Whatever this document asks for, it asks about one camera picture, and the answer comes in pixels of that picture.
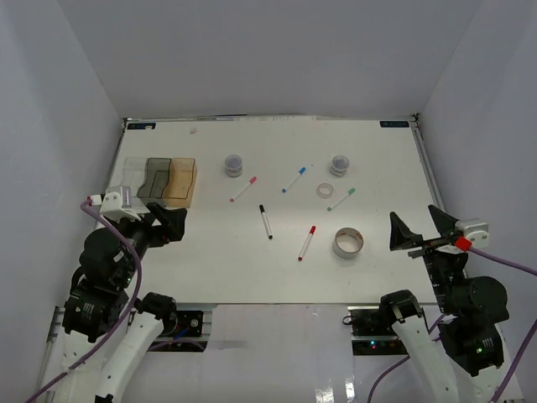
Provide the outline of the large white tape roll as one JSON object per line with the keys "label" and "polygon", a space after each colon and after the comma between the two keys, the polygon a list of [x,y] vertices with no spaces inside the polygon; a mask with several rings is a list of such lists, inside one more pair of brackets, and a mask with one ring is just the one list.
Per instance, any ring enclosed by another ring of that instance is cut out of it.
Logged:
{"label": "large white tape roll", "polygon": [[364,238],[355,228],[341,228],[332,241],[332,251],[340,259],[355,259],[362,251]]}

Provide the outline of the green marker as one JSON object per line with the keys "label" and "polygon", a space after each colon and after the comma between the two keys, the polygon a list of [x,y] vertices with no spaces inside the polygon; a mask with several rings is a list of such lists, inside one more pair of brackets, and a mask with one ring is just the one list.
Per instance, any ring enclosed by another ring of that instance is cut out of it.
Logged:
{"label": "green marker", "polygon": [[328,212],[333,211],[337,207],[339,207],[348,197],[350,197],[354,192],[356,191],[356,188],[351,188],[347,192],[344,193],[343,196],[341,196],[339,199],[334,201],[326,210]]}

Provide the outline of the pin jar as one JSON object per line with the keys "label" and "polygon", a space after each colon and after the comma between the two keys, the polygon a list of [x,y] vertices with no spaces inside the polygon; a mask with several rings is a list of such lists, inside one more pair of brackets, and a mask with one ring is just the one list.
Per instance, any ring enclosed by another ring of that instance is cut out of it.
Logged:
{"label": "pin jar", "polygon": [[349,159],[342,154],[336,155],[331,160],[330,172],[337,177],[343,177],[349,168]]}
{"label": "pin jar", "polygon": [[224,169],[230,177],[239,177],[242,174],[242,158],[237,154],[230,154],[224,160]]}

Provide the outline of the pink marker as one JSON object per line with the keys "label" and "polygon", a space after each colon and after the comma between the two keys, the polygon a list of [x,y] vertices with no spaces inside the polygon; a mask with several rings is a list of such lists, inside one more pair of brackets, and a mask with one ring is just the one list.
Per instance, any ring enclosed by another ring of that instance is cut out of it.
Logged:
{"label": "pink marker", "polygon": [[253,176],[239,191],[230,197],[230,202],[235,202],[256,180],[257,176]]}

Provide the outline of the black marker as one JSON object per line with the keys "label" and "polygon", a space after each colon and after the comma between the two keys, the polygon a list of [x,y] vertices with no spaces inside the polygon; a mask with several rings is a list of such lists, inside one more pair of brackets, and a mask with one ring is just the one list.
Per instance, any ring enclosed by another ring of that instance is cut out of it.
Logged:
{"label": "black marker", "polygon": [[265,208],[264,208],[263,204],[259,205],[259,211],[260,211],[260,214],[261,214],[261,218],[263,220],[263,225],[264,225],[264,229],[265,229],[265,232],[267,234],[267,237],[268,237],[269,240],[272,240],[274,238],[274,236],[273,236],[273,232],[272,232],[272,229],[270,227],[268,216],[267,216],[267,213],[265,211]]}

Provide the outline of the red marker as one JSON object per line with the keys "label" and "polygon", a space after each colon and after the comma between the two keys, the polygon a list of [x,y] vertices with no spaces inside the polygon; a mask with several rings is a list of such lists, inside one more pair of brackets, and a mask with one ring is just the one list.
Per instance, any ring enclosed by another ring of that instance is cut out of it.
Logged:
{"label": "red marker", "polygon": [[315,230],[316,230],[316,226],[313,225],[311,228],[310,228],[310,231],[308,232],[307,234],[307,237],[301,247],[301,250],[299,252],[299,255],[298,255],[298,260],[299,261],[302,261],[305,257],[305,254],[310,246],[310,242],[311,242],[311,239],[313,238],[313,235],[315,233]]}

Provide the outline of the blue marker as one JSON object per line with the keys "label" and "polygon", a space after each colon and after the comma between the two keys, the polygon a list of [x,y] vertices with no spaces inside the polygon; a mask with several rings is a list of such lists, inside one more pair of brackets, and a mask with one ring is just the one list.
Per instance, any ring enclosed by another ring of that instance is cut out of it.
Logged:
{"label": "blue marker", "polygon": [[293,184],[305,173],[306,168],[302,167],[289,181],[289,183],[282,188],[282,193],[287,193],[289,189],[293,186]]}

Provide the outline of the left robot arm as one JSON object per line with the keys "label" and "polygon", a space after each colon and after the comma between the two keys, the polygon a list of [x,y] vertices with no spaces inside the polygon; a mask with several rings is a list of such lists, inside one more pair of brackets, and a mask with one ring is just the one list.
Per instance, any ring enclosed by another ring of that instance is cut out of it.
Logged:
{"label": "left robot arm", "polygon": [[138,293],[143,256],[184,237],[186,209],[151,202],[146,213],[114,222],[92,205],[85,201],[81,208],[101,227],[87,236],[71,278],[56,402],[121,401],[151,343],[177,325],[174,298],[153,292],[140,298]]}

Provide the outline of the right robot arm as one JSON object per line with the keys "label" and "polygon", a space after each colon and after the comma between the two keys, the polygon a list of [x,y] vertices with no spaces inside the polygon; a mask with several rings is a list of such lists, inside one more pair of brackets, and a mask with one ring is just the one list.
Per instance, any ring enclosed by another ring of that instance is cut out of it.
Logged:
{"label": "right robot arm", "polygon": [[434,402],[490,402],[504,364],[497,325],[509,318],[507,291],[493,277],[465,273],[470,248],[489,243],[488,225],[479,219],[462,221],[433,205],[428,209],[438,237],[412,232],[391,212],[389,248],[423,259],[443,314],[437,328],[445,353],[436,349],[425,313],[409,290],[382,296],[379,326],[398,336]]}

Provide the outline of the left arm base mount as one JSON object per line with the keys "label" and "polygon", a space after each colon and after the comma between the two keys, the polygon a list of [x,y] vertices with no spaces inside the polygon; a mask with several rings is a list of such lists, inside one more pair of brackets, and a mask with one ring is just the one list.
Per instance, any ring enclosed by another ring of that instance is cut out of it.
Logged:
{"label": "left arm base mount", "polygon": [[207,341],[204,333],[205,313],[203,311],[182,310],[175,314],[175,326],[166,327],[149,348],[156,353],[201,353]]}

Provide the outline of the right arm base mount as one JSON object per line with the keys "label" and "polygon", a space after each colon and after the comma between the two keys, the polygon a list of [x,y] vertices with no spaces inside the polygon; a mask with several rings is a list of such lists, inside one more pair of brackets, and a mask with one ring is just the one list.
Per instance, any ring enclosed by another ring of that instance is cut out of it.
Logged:
{"label": "right arm base mount", "polygon": [[406,355],[394,330],[380,320],[378,308],[351,306],[342,324],[351,330],[354,356]]}

